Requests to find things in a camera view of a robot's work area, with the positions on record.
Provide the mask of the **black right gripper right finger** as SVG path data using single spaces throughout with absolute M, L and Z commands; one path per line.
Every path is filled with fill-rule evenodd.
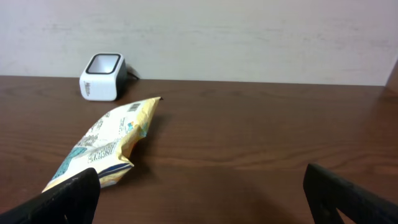
M 343 223 L 340 212 L 355 223 L 397 223 L 396 204 L 318 164 L 307 166 L 303 189 L 315 223 Z

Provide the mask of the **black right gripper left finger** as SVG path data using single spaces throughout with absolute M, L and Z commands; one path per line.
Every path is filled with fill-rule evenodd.
M 1 214 L 1 223 L 92 223 L 100 189 L 97 172 L 87 168 Z

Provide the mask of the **cream snack bag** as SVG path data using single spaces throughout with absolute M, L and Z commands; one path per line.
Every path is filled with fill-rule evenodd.
M 129 156 L 147 136 L 161 97 L 119 106 L 103 115 L 74 145 L 44 191 L 87 168 L 93 168 L 102 188 L 114 185 L 134 167 Z

